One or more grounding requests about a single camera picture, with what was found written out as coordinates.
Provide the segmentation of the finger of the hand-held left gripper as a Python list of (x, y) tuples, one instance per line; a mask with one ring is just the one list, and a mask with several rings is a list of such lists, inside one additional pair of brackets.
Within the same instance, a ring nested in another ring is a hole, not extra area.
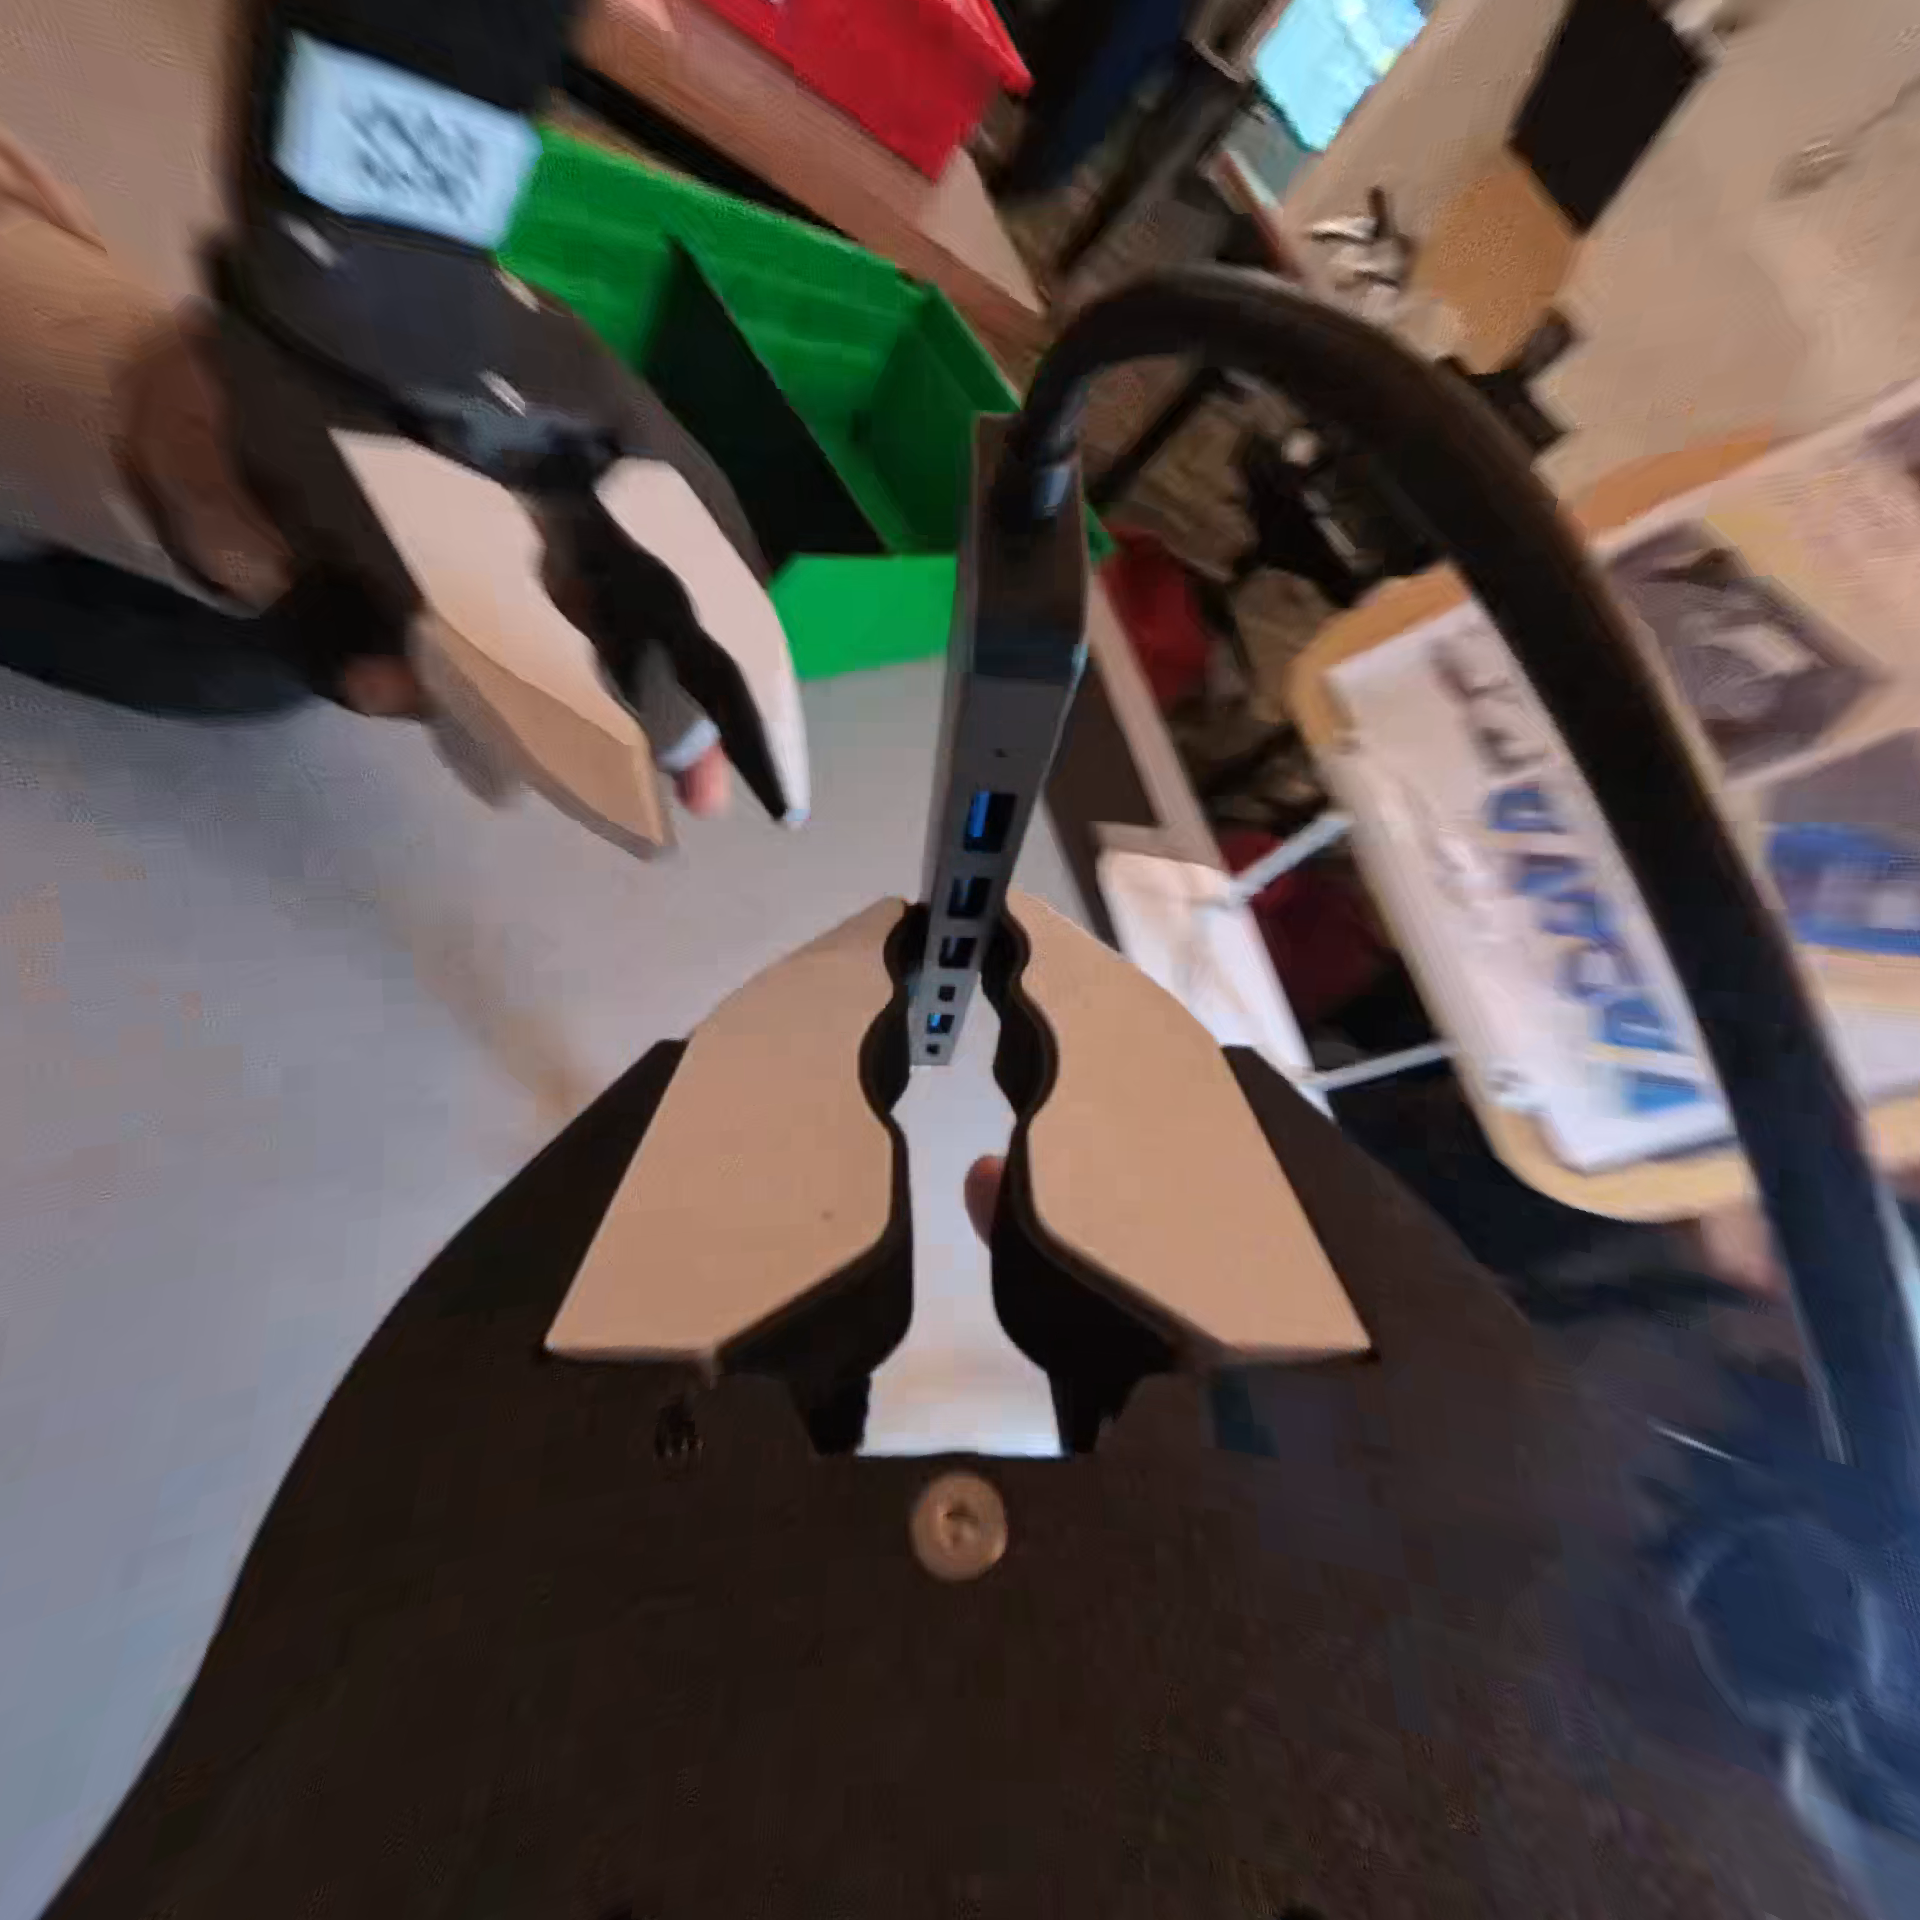
[(563, 507), (563, 590), (657, 773), (718, 755), (784, 830), (813, 812), (804, 709), (768, 587), (688, 477), (619, 460)]
[(542, 535), (514, 493), (423, 444), (329, 434), (419, 590), (408, 652), (456, 776), (484, 805), (542, 798), (617, 849), (673, 845), (639, 723), (542, 579)]

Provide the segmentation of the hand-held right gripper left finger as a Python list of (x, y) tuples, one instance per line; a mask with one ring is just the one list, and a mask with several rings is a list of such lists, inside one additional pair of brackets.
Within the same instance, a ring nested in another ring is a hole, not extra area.
[(565, 1362), (770, 1379), (818, 1454), (865, 1442), (912, 1309), (906, 979), (883, 897), (755, 973), (686, 1040), (545, 1336)]

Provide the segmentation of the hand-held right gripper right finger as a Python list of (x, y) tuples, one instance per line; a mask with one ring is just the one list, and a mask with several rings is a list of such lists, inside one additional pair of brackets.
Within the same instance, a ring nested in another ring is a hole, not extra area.
[(985, 995), (1014, 1116), (992, 1303), (1066, 1454), (1148, 1379), (1371, 1350), (1240, 1085), (1256, 1054), (1030, 894), (1002, 909)]

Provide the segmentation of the slim black USB hub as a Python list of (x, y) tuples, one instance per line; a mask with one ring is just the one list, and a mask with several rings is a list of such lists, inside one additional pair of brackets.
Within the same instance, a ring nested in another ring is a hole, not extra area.
[(908, 1060), (945, 1069), (994, 945), (1087, 663), (1084, 495), (1067, 464), (1055, 512), (1014, 527), (997, 485), (1014, 413), (973, 423), (953, 607), (924, 838), (924, 942), (911, 969)]

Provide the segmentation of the green plastic bin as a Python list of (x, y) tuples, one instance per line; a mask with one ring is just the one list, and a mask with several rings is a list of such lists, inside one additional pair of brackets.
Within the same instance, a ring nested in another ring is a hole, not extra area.
[(633, 357), (663, 246), (686, 241), (883, 545), (795, 558), (770, 594), (801, 682), (948, 650), (973, 423), (1016, 397), (948, 297), (842, 238), (542, 131), (499, 263)]

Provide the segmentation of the person's left forearm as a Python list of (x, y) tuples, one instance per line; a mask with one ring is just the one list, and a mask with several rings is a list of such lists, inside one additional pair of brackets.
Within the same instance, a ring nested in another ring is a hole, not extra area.
[(243, 6), (1, 6), (5, 558), (63, 550), (228, 603), (160, 545), (120, 384), (205, 306)]

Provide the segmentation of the person's left hand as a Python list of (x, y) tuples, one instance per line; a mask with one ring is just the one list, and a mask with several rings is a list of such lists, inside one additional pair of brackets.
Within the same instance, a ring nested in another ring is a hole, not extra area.
[[(294, 590), (295, 564), (275, 523), (252, 499), (231, 460), (228, 393), (213, 363), (213, 328), (195, 310), (165, 320), (140, 348), (119, 393), (123, 458), (163, 552), (197, 583), (252, 615)], [(315, 685), (350, 714), (426, 721), (430, 700), (394, 653), (343, 658)], [(672, 774), (691, 817), (720, 817), (730, 802), (722, 750), (706, 748)]]

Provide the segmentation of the black divider panel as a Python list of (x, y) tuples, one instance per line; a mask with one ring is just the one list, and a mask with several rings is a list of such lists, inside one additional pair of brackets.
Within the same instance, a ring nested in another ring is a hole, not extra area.
[(709, 453), (771, 570), (795, 558), (878, 558), (874, 523), (781, 393), (686, 241), (663, 246), (639, 324), (637, 376)]

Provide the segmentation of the red ribbed plastic bin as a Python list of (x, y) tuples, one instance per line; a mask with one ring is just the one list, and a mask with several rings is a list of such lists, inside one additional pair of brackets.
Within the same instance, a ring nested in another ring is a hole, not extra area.
[(711, 3), (709, 11), (924, 181), (1031, 73), (991, 3)]

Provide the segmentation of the tan flat panel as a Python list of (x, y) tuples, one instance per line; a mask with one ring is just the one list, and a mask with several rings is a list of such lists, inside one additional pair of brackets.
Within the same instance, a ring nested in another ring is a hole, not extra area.
[(1501, 152), (1436, 206), (1412, 270), (1434, 354), (1472, 373), (1517, 361), (1572, 273), (1579, 233), (1535, 171)]

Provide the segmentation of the black flat panel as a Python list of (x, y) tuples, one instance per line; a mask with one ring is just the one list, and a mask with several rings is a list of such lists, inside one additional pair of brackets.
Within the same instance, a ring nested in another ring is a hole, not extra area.
[(1662, 6), (1572, 3), (1506, 149), (1572, 233), (1584, 238), (1620, 199), (1703, 68)]

